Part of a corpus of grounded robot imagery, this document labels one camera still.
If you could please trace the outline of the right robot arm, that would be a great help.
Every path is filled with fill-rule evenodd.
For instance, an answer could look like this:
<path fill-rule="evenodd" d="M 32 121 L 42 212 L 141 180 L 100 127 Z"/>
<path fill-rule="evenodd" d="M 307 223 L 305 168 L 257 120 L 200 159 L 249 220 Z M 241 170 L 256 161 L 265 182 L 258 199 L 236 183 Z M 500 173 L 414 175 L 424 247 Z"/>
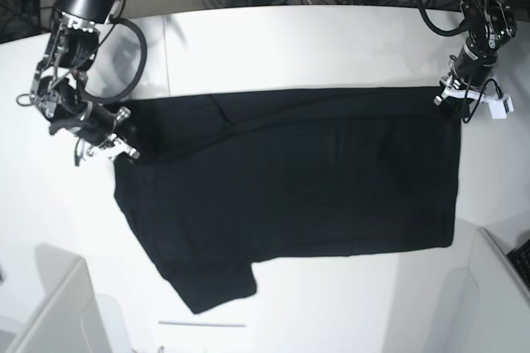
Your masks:
<path fill-rule="evenodd" d="M 56 0 L 52 8 L 51 36 L 37 63 L 27 106 L 47 121 L 50 135 L 65 130 L 82 147 L 75 161 L 103 154 L 113 160 L 127 156 L 142 159 L 147 148 L 130 121 L 131 111 L 120 103 L 137 87 L 147 64 L 147 39 L 141 28 L 122 16 L 127 0 Z M 137 37 L 140 60 L 132 80 L 108 97 L 87 91 L 88 71 L 105 39 L 98 27 L 123 26 Z"/>

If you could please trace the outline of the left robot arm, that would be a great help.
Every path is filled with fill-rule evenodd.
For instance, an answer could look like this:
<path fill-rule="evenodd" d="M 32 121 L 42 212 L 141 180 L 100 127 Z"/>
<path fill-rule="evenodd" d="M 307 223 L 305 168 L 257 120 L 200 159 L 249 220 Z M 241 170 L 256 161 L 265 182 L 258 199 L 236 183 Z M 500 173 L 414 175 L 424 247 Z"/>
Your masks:
<path fill-rule="evenodd" d="M 444 30 L 434 24 L 423 0 L 417 9 L 426 26 L 442 37 L 466 34 L 464 44 L 449 60 L 448 72 L 440 78 L 442 91 L 434 103 L 450 118 L 469 123 L 481 104 L 489 107 L 491 118 L 506 118 L 514 111 L 513 101 L 504 93 L 494 68 L 499 49 L 517 33 L 517 23 L 510 6 L 500 0 L 458 0 L 463 20 L 460 25 Z"/>

